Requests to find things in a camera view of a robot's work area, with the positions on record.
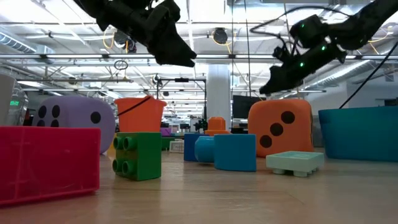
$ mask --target black dot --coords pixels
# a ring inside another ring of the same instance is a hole
[[[101,121],[101,115],[99,112],[93,112],[91,114],[91,122],[98,124]]]
[[[262,147],[271,147],[272,146],[272,138],[269,136],[262,136],[260,138],[260,145]]]
[[[58,118],[60,116],[60,113],[61,113],[60,107],[58,105],[53,106],[53,108],[52,108],[52,116],[54,118]]]
[[[281,124],[275,123],[269,129],[273,136],[280,136],[284,132],[284,127]]]
[[[60,126],[60,123],[55,119],[51,122],[51,127],[57,128]]]
[[[37,122],[37,126],[38,127],[44,127],[45,126],[45,122],[43,120],[39,120],[39,122]]]
[[[294,116],[293,112],[291,112],[291,111],[283,112],[282,116],[280,116],[280,118],[282,119],[282,121],[285,124],[292,124],[295,120],[295,116]]]
[[[44,118],[47,113],[47,108],[45,106],[41,106],[39,109],[39,117]]]

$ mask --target green lego brick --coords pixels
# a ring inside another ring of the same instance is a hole
[[[170,147],[170,142],[174,141],[173,137],[162,137],[162,150],[166,150]]]
[[[159,178],[162,173],[162,136],[160,133],[117,133],[113,141],[116,175],[132,180]]]

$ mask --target table surface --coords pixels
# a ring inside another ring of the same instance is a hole
[[[0,223],[375,224],[398,221],[398,164],[327,160],[310,177],[216,170],[163,152],[162,178],[115,177],[94,195],[0,208]]]

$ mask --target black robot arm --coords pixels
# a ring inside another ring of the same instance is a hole
[[[97,20],[102,31],[112,25],[145,45],[160,65],[193,67],[196,53],[178,35],[180,8],[165,0],[150,8],[151,0],[74,0]]]
[[[305,77],[334,59],[344,63],[345,50],[357,50],[366,45],[397,11],[398,1],[375,0],[342,23],[324,24],[313,15],[294,24],[291,36],[309,50],[302,55],[293,55],[286,52],[287,49],[277,47],[274,56],[283,64],[270,68],[271,78],[260,88],[260,93],[270,94],[300,86]]]

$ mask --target green led light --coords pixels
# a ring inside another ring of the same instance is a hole
[[[19,101],[11,101],[10,102],[10,106],[18,106],[19,105]]]

